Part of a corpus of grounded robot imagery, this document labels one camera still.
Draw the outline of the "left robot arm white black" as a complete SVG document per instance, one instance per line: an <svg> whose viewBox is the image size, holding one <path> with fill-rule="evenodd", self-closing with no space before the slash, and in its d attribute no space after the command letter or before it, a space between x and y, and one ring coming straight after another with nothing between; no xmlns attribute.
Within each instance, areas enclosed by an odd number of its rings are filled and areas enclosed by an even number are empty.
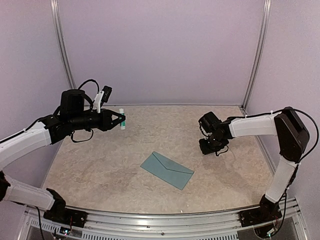
<svg viewBox="0 0 320 240"><path fill-rule="evenodd" d="M102 132L112 130L126 120L121 112L102 108L112 89L105 87L92 100L82 89L70 89L61 94L60 105L53 114L36 119L24 128L0 141L0 168L42 147L54 145L75 131ZM0 173L0 199L49 211L63 223L70 218L65 201L53 190L45 190L17 181L3 171Z"/></svg>

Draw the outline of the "teal paper envelope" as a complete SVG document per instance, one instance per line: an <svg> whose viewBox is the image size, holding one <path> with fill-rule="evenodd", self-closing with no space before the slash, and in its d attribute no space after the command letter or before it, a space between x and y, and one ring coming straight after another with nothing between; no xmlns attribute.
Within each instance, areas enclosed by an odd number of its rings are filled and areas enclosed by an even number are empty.
<svg viewBox="0 0 320 240"><path fill-rule="evenodd" d="M181 191L194 174L193 170L155 151L140 167Z"/></svg>

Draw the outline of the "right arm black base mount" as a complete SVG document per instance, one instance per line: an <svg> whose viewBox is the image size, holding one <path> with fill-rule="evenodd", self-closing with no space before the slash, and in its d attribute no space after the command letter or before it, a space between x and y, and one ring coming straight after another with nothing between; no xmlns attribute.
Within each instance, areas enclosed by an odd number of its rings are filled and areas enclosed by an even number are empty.
<svg viewBox="0 0 320 240"><path fill-rule="evenodd" d="M273 203L265 195L262 196L259 206L239 212L240 224L242 227L258 225L270 222L282 217L279 203Z"/></svg>

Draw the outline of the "small green white glue stick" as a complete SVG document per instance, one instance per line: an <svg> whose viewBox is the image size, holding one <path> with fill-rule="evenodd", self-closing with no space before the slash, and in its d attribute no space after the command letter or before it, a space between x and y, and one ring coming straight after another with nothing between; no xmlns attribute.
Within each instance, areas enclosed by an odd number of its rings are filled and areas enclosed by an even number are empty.
<svg viewBox="0 0 320 240"><path fill-rule="evenodd" d="M120 129L125 130L126 129L126 116L125 116L124 109L120 108L119 113L122 115L121 122L120 122Z"/></svg>

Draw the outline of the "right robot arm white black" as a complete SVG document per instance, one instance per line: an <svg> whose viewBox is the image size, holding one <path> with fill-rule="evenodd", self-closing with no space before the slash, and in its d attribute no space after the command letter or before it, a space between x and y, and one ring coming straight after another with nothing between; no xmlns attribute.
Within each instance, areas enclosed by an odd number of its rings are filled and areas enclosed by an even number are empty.
<svg viewBox="0 0 320 240"><path fill-rule="evenodd" d="M283 109L255 115L229 116L219 119L212 111L205 113L198 125L203 138L199 147L203 155L219 156L228 150L230 140L244 137L274 137L278 144L278 163L265 194L261 197L256 218L266 222L279 209L279 202L285 196L296 178L302 160L317 146L308 149L310 132L300 115L315 120L300 109L287 106Z"/></svg>

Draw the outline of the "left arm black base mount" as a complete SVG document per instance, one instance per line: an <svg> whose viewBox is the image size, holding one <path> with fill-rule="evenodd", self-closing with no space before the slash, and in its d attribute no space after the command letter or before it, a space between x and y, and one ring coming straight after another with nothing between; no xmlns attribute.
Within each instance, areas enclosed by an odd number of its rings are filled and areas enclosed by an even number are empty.
<svg viewBox="0 0 320 240"><path fill-rule="evenodd" d="M66 207L64 200L55 200L50 210L46 210L43 217L56 223L70 227L84 228L88 213Z"/></svg>

